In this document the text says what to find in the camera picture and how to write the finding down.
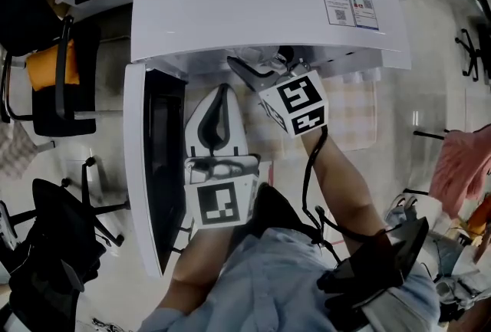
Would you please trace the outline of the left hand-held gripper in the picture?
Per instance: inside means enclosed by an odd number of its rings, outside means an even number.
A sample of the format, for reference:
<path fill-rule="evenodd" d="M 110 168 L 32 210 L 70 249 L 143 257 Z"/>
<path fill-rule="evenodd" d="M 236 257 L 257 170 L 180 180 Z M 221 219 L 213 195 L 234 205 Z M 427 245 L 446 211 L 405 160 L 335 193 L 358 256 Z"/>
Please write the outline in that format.
<path fill-rule="evenodd" d="M 224 84 L 204 97 L 185 128 L 186 210 L 197 228 L 228 228 L 252 217 L 259 181 L 260 156 L 249 154 L 239 102 Z M 225 141 L 218 133 L 221 107 Z"/>

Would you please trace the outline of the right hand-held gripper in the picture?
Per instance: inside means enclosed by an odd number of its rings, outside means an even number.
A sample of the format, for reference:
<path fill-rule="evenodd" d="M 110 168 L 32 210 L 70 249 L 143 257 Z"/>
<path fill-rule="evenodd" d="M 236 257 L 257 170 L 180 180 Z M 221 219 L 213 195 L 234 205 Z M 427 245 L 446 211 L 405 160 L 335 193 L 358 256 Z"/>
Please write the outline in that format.
<path fill-rule="evenodd" d="M 291 70 L 259 73 L 243 60 L 227 57 L 227 64 L 254 92 L 268 117 L 291 138 L 327 123 L 328 100 L 318 72 L 300 61 Z"/>

